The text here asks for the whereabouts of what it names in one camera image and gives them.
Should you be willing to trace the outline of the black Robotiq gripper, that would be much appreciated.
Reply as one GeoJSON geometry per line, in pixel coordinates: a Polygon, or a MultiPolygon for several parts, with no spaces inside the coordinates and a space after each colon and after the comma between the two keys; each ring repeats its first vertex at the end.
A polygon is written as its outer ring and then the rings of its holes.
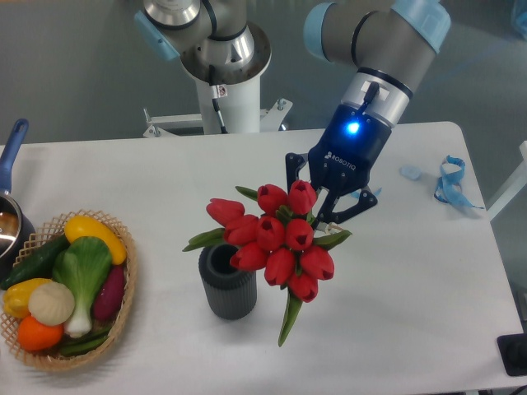
{"type": "Polygon", "coordinates": [[[299,179],[307,162],[312,187],[329,191],[315,217],[317,230],[330,224],[341,225],[378,204],[377,196],[367,184],[373,164],[391,132],[381,121],[353,107],[339,105],[319,142],[308,154],[285,155],[287,191],[299,179]],[[345,194],[352,192],[356,197],[347,198],[345,194]]]}

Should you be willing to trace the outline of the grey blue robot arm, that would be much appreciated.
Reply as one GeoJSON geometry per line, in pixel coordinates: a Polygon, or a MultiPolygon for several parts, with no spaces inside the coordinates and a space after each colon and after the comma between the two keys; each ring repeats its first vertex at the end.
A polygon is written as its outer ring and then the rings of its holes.
{"type": "MultiPolygon", "coordinates": [[[[145,1],[134,21],[161,58],[179,59],[194,79],[207,134],[259,132],[260,77],[271,48],[243,1],[145,1]]],[[[450,28],[438,1],[326,2],[305,19],[308,51],[357,72],[319,142],[287,155],[287,181],[307,167],[327,195],[323,229],[373,207],[370,172],[450,28]]]]}

